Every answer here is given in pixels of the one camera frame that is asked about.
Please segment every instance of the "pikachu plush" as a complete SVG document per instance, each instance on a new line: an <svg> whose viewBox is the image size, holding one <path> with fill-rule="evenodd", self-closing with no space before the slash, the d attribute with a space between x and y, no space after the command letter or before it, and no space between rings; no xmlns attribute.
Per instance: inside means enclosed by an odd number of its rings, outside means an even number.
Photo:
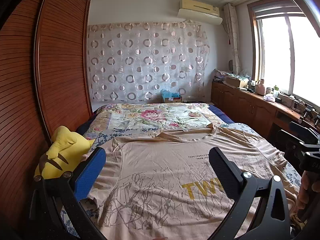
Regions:
<svg viewBox="0 0 320 240"><path fill-rule="evenodd" d="M40 157L35 171L35 176L42 175L44 179L59 178L65 171L74 171L94 142L65 126L59 126L51 140L53 144Z"/></svg>

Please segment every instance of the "bottle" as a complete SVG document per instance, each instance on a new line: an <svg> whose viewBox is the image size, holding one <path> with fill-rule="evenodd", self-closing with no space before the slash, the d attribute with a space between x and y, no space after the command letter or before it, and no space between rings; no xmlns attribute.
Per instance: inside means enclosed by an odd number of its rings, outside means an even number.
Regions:
<svg viewBox="0 0 320 240"><path fill-rule="evenodd" d="M277 85L275 85L275 87L273 88L273 97L277 98L278 97L278 93L279 93L279 88L277 87Z"/></svg>

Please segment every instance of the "window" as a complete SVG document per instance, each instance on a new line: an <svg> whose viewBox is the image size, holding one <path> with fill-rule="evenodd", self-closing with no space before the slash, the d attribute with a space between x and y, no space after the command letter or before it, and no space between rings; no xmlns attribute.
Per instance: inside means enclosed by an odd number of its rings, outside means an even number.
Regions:
<svg viewBox="0 0 320 240"><path fill-rule="evenodd" d="M291 0L248 8L255 27L253 79L320 106L320 38L309 20Z"/></svg>

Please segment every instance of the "wooden sliding door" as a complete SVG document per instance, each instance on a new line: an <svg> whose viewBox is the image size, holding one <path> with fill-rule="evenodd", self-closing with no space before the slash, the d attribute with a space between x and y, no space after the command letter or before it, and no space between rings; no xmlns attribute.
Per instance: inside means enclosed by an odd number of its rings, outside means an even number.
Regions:
<svg viewBox="0 0 320 240"><path fill-rule="evenodd" d="M75 130L91 115L85 68L90 0L44 0L36 29L35 73L42 114L52 135Z"/></svg>
<svg viewBox="0 0 320 240"><path fill-rule="evenodd" d="M22 0L0 30L0 216L26 218L34 170L60 125L91 115L85 74L90 0Z"/></svg>
<svg viewBox="0 0 320 240"><path fill-rule="evenodd" d="M34 90L34 32L43 0L22 0L0 30L0 213L23 216L34 168L48 149Z"/></svg>

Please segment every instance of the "circle pattern curtain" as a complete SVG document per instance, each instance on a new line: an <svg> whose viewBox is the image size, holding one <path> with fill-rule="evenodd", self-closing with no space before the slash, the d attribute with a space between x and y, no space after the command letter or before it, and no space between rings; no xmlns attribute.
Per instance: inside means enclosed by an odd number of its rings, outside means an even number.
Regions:
<svg viewBox="0 0 320 240"><path fill-rule="evenodd" d="M89 25L88 74L93 101L137 103L162 89L184 100L204 97L210 46L201 25L143 22Z"/></svg>

